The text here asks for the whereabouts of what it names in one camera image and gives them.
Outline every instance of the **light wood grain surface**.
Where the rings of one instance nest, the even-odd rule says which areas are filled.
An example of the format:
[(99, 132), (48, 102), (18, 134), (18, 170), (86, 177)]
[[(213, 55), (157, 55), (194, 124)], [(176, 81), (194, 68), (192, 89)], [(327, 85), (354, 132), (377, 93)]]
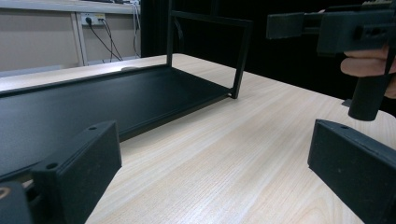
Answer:
[[(234, 69), (185, 55), (174, 67), (227, 87)], [(93, 76), (164, 57), (0, 78), (0, 91)], [(396, 148), (396, 119), (347, 116), (343, 100), (245, 73), (225, 99), (122, 142), (122, 168), (88, 223), (361, 223), (308, 168), (315, 119)]]

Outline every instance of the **black metal tray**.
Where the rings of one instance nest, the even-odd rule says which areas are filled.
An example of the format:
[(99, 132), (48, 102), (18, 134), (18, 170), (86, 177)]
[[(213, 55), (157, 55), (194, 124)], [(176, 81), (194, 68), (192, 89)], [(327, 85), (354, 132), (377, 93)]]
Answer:
[(116, 120), (125, 140), (230, 93), (167, 65), (0, 93), (0, 177), (44, 160), (95, 123)]

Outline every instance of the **power socket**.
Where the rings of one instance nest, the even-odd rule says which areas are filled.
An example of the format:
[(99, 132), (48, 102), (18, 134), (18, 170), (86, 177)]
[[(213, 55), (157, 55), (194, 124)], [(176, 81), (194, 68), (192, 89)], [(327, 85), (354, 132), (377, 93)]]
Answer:
[(81, 24), (89, 25), (87, 23), (87, 18), (90, 18), (92, 25), (104, 25), (100, 20), (105, 20), (105, 13), (92, 13), (92, 12), (81, 12)]

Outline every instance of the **finger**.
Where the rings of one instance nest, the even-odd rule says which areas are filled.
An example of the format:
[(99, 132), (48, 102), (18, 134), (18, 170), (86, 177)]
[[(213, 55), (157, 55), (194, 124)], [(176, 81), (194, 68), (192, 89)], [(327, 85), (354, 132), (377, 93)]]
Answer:
[(382, 49), (366, 49), (366, 50), (354, 50), (344, 52), (347, 57), (350, 58), (362, 58), (362, 59), (382, 59), (386, 60), (388, 57), (388, 47), (385, 46)]
[[(346, 58), (341, 62), (341, 71), (355, 77), (380, 76), (385, 73), (384, 60)], [(396, 62), (390, 68), (390, 73), (396, 72)]]
[(385, 96), (390, 99), (396, 99), (396, 76), (393, 76), (390, 81)]

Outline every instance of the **screw hole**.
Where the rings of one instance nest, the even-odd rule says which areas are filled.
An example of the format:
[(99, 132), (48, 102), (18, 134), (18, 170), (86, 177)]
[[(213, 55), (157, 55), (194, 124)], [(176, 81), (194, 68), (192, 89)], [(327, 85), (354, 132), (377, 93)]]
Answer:
[(47, 168), (48, 170), (50, 170), (50, 169), (53, 169), (53, 168), (55, 168), (55, 167), (57, 167), (57, 166), (58, 166), (58, 163), (51, 163), (51, 164), (47, 165), (46, 168)]
[(5, 198), (10, 192), (10, 188), (0, 188), (0, 199)]

